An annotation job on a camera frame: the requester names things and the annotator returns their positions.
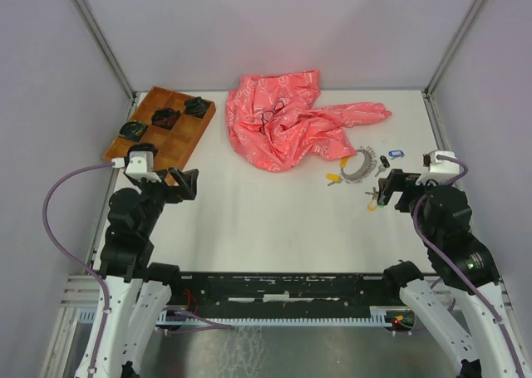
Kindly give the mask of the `key with yellow tag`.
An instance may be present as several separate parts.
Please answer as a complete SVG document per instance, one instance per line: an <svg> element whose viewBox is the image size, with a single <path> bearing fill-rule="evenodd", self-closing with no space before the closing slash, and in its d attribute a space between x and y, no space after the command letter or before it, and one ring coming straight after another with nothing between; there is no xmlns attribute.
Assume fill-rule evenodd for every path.
<svg viewBox="0 0 532 378"><path fill-rule="evenodd" d="M328 186L340 184L342 182L342 176L337 174L326 174L325 178L328 180Z"/></svg>
<svg viewBox="0 0 532 378"><path fill-rule="evenodd" d="M377 202L378 201L378 190L377 190L377 188L373 187L372 191L371 192L366 192L366 194L371 196L371 201L367 205L367 210L369 212L376 211L379 208L379 205L378 205L378 202Z"/></svg>

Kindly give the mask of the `large keyring with yellow handle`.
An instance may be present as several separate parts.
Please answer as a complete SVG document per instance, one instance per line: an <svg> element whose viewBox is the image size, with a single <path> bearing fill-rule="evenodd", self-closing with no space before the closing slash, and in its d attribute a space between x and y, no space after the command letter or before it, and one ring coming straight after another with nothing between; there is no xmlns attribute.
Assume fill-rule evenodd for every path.
<svg viewBox="0 0 532 378"><path fill-rule="evenodd" d="M376 167L377 156L373 148L357 148L355 155L340 159L340 178L348 184L360 184Z"/></svg>

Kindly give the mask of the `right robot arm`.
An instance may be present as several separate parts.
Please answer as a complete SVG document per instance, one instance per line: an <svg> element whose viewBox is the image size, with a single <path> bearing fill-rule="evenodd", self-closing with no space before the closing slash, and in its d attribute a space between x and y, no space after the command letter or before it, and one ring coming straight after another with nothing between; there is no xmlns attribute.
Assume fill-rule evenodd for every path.
<svg viewBox="0 0 532 378"><path fill-rule="evenodd" d="M419 174L394 169L378 180L377 203L394 193L395 210L411 215L437 276L449 288L466 324L436 297L419 268L406 261L387 268L382 296L414 312L452 364L458 377L529 377L531 364L520 348L505 308L500 275L489 249L471 232L466 194L454 183L466 175L438 175L419 183Z"/></svg>

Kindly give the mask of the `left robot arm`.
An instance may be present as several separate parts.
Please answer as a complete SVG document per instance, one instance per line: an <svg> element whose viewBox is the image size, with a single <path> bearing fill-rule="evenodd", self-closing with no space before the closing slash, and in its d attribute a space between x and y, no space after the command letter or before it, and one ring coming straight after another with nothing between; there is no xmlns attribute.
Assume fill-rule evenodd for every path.
<svg viewBox="0 0 532 378"><path fill-rule="evenodd" d="M77 377L137 377L156 322L167 303L184 293L176 265L153 263L150 236L163 208L193 200L199 171L168 169L133 179L109 200L110 223L101 250L100 291L95 319Z"/></svg>

